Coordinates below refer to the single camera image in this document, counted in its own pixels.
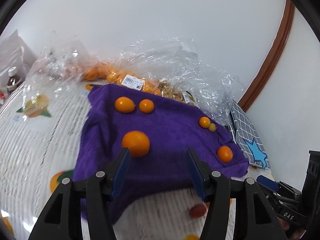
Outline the person's right hand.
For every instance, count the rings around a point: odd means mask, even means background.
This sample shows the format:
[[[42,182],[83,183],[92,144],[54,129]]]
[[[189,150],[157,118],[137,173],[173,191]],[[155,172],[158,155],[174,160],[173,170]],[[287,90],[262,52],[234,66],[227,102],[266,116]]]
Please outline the person's right hand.
[[[299,229],[299,230],[296,230],[295,232],[293,232],[291,230],[290,224],[287,221],[285,221],[281,218],[278,218],[278,220],[281,224],[281,227],[285,231],[285,235],[286,235],[287,239],[289,239],[289,240],[301,239],[304,236],[304,234],[306,233],[306,230],[304,230],[304,229]]]

